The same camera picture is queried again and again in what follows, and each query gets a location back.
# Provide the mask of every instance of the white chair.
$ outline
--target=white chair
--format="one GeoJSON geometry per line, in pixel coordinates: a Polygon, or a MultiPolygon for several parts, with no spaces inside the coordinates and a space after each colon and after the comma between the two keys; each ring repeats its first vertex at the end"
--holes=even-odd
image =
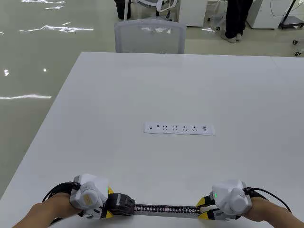
{"type": "Polygon", "coordinates": [[[150,19],[164,19],[171,20],[171,8],[174,8],[178,0],[134,0],[134,2],[141,4],[144,7],[156,8],[156,17],[150,19]],[[168,11],[166,18],[160,17],[160,12],[168,11]]]}
{"type": "Polygon", "coordinates": [[[227,0],[218,0],[213,9],[213,15],[208,18],[208,22],[211,22],[211,26],[214,27],[216,31],[221,31],[225,26],[227,11],[218,13],[221,2],[225,1],[227,0]]]}
{"type": "Polygon", "coordinates": [[[184,54],[186,25],[165,20],[129,20],[115,24],[116,52],[184,54]]]}

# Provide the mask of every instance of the power strip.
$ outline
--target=power strip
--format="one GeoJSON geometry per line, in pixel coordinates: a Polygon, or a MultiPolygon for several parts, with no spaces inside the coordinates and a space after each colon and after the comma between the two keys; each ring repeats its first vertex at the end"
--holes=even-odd
{"type": "Polygon", "coordinates": [[[201,124],[181,124],[181,123],[162,123],[145,122],[145,133],[158,134],[194,134],[194,135],[214,135],[212,126],[201,124]]]}

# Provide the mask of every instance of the metal ruler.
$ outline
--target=metal ruler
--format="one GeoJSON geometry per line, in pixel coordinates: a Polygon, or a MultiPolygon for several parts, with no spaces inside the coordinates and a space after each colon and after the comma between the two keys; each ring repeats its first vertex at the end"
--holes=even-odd
{"type": "Polygon", "coordinates": [[[165,216],[177,218],[197,218],[201,211],[193,206],[136,204],[135,215],[165,216]]]}

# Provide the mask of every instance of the hand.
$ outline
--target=hand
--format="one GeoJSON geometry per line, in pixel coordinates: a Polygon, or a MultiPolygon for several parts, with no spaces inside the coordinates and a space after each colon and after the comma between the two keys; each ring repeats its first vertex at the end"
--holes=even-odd
{"type": "Polygon", "coordinates": [[[245,214],[247,219],[255,222],[266,220],[267,210],[272,207],[272,203],[261,197],[251,198],[252,208],[245,214]]]}
{"type": "Polygon", "coordinates": [[[67,218],[81,212],[70,204],[70,195],[66,193],[57,193],[42,204],[50,208],[56,218],[67,218]]]}

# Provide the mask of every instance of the white shoe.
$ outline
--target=white shoe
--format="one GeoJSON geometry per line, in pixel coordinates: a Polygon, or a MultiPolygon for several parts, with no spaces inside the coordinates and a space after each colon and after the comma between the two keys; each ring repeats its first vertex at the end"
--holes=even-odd
{"type": "Polygon", "coordinates": [[[241,41],[242,39],[243,39],[243,35],[240,33],[237,33],[236,40],[241,41]]]}
{"type": "Polygon", "coordinates": [[[227,38],[226,35],[225,35],[225,33],[222,33],[222,34],[220,35],[220,37],[221,37],[222,39],[228,41],[229,43],[232,43],[232,44],[235,44],[235,43],[237,42],[236,37],[227,38]]]}

